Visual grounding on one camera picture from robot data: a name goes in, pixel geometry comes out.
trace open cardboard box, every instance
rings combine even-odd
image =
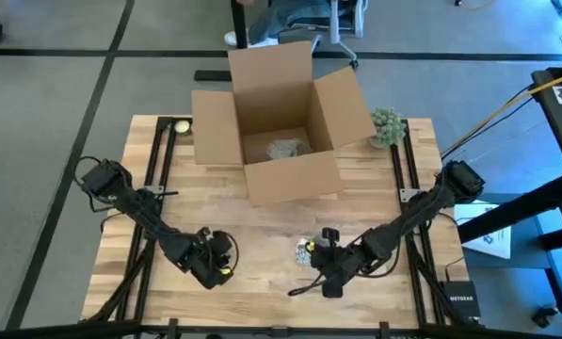
[[[233,92],[192,92],[196,162],[244,165],[255,205],[342,190],[332,150],[376,132],[351,68],[313,80],[311,48],[229,52]],[[268,145],[291,138],[313,152],[270,160]]]

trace box flap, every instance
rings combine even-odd
[[[243,164],[241,138],[230,92],[193,90],[197,164]]]
[[[282,85],[311,83],[312,43],[241,49],[228,53],[234,93]]]
[[[333,148],[375,134],[356,74],[344,68],[314,81]]]
[[[246,165],[254,205],[287,202],[344,189],[333,151]]]

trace floor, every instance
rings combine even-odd
[[[530,72],[562,65],[562,19],[550,0],[502,0],[478,11],[452,3],[371,1],[365,38],[347,42],[371,52],[357,72],[369,106],[432,118],[441,149],[527,86]],[[248,8],[248,23],[263,7],[258,0]],[[116,35],[125,8],[129,22]],[[7,33],[0,45],[3,329],[71,152],[119,159],[133,115],[188,114],[190,90],[229,89],[192,76],[197,69],[228,68],[226,58],[195,56],[226,49],[222,35],[232,29],[232,18],[228,1],[220,0],[0,0],[0,21]],[[335,50],[325,43],[320,48]],[[19,56],[26,54],[21,50],[34,56]],[[118,50],[183,52],[113,57]],[[479,55],[499,56],[475,60]],[[317,58],[315,76],[346,63]],[[465,149],[458,157],[486,179],[488,192],[523,193],[562,174],[562,156],[535,104]],[[70,189],[24,327],[77,320],[102,217]],[[546,230],[562,227],[558,213],[541,220]],[[562,273],[562,250],[554,255]],[[554,302],[541,271],[470,273],[488,327],[562,335],[562,324],[541,331],[529,321],[538,306]],[[541,288],[531,289],[530,280]]]

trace office chair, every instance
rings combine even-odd
[[[339,15],[339,8],[347,9]],[[364,37],[364,12],[368,8],[368,0],[330,0],[330,18],[302,18],[289,23],[289,28],[305,28],[317,33],[313,40],[313,49],[322,39],[322,33],[329,33],[331,44],[338,44],[351,57],[349,65],[358,68],[358,56],[341,41],[342,36]]]

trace wooden table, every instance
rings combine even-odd
[[[156,120],[155,116],[134,116],[130,126],[121,163],[132,172],[135,188],[144,180]],[[421,185],[429,189],[441,167],[433,125],[430,119],[409,119],[409,126]],[[345,244],[367,228],[399,215],[389,150],[373,149],[365,140],[346,145],[335,151],[345,191],[252,207],[241,167],[196,165],[191,137],[176,142],[168,190],[180,194],[166,197],[162,219],[187,232],[206,225],[231,233],[239,244],[240,262],[229,282],[208,291],[192,275],[172,266],[157,246],[144,324],[167,325],[175,317],[185,326],[358,329],[377,328],[379,321],[388,321],[393,329],[418,328],[404,246],[394,274],[377,280],[354,279],[341,299],[324,299],[319,288],[287,297],[287,291],[310,283],[317,275],[313,268],[296,264],[294,249],[301,237],[332,226],[341,231]],[[161,157],[165,144],[164,138]],[[400,154],[408,182],[402,149]],[[134,222],[126,216],[105,224],[83,317],[94,314],[122,280],[133,229]],[[442,279],[446,264],[463,255],[457,228],[448,218],[438,216],[430,238]],[[464,261],[450,266],[450,276],[468,279]],[[433,322],[430,293],[422,281],[428,321]],[[136,304],[136,287],[137,283],[129,315]]]

